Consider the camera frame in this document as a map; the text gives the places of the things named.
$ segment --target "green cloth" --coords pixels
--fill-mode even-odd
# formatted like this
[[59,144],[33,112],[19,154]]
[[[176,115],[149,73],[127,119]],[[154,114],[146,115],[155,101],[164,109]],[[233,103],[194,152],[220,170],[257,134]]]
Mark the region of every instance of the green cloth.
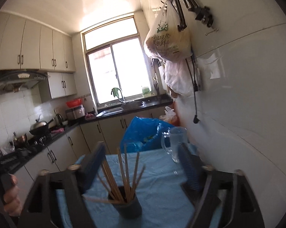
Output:
[[111,95],[113,95],[114,97],[120,98],[119,90],[120,90],[120,89],[119,89],[118,87],[114,87],[114,88],[111,90]]

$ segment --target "finger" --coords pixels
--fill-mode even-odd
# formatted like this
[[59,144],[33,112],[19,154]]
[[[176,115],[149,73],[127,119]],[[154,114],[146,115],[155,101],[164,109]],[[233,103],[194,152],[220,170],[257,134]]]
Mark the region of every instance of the finger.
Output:
[[19,191],[20,189],[17,186],[12,187],[4,194],[4,201],[9,204],[17,197]]
[[20,205],[14,212],[9,213],[10,216],[17,217],[22,213],[22,206]]
[[17,209],[20,207],[20,199],[19,197],[16,197],[13,201],[11,201],[9,204],[6,204],[4,206],[4,210],[11,214],[17,211]]
[[11,182],[13,183],[13,185],[17,185],[18,181],[17,181],[16,176],[14,176],[12,174],[10,174],[10,176],[11,176]]

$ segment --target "blue plastic bag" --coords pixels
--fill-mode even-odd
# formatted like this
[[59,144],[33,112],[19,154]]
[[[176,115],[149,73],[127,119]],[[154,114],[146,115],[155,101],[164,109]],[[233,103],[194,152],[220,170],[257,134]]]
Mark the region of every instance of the blue plastic bag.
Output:
[[121,141],[121,151],[124,151],[124,144],[127,146],[128,153],[159,149],[162,132],[167,132],[172,127],[174,127],[172,124],[160,119],[135,117]]

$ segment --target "glass pitcher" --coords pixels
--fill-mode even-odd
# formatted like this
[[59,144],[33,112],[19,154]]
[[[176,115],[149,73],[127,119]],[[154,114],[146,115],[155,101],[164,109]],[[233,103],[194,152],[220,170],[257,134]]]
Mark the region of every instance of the glass pitcher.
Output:
[[[170,148],[165,146],[165,138],[169,138]],[[177,146],[180,142],[188,142],[186,128],[173,127],[168,129],[168,132],[162,133],[161,145],[168,154],[171,154],[172,160],[176,163],[179,163]]]

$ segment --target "range hood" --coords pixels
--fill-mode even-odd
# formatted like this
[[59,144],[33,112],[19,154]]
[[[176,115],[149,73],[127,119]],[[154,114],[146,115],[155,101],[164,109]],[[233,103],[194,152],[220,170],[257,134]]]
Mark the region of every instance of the range hood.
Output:
[[10,92],[19,92],[33,88],[39,82],[46,80],[47,74],[34,70],[1,70],[0,95]]

